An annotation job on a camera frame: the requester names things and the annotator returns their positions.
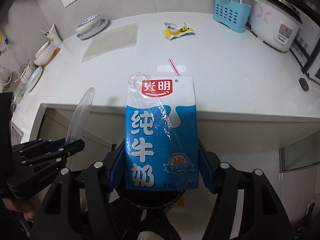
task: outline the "yellow wrapper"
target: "yellow wrapper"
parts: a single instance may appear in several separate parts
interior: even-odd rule
[[[172,38],[179,38],[180,36],[183,36],[189,33],[195,34],[195,31],[191,28],[188,28],[186,24],[184,24],[181,27],[178,27],[174,23],[164,22],[164,25],[165,27],[163,29],[163,33],[168,40],[171,40]]]

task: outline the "milk carton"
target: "milk carton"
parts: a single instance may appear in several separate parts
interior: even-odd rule
[[[198,187],[198,132],[192,77],[129,79],[126,187],[184,190]]]

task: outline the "utensil holder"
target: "utensil holder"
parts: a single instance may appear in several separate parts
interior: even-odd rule
[[[215,13],[213,19],[228,26],[236,33],[245,32],[251,5],[240,3],[237,0],[214,0]]]
[[[56,30],[55,24],[53,24],[53,26],[51,27],[50,32],[47,35],[47,38],[51,42],[53,42],[53,45],[54,45],[55,49],[62,44],[62,41],[60,40],[60,38],[59,38],[59,36],[57,34],[57,30]]]

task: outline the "blue utensil holder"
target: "blue utensil holder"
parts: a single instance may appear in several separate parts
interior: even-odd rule
[[[215,13],[213,19],[228,26],[236,33],[245,32],[251,5],[240,3],[237,0],[214,0]]]

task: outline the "human hand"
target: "human hand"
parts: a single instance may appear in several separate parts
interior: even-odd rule
[[[38,194],[32,198],[22,201],[15,197],[2,199],[7,209],[23,213],[27,221],[33,221],[36,218],[36,212],[40,207],[40,199]]]

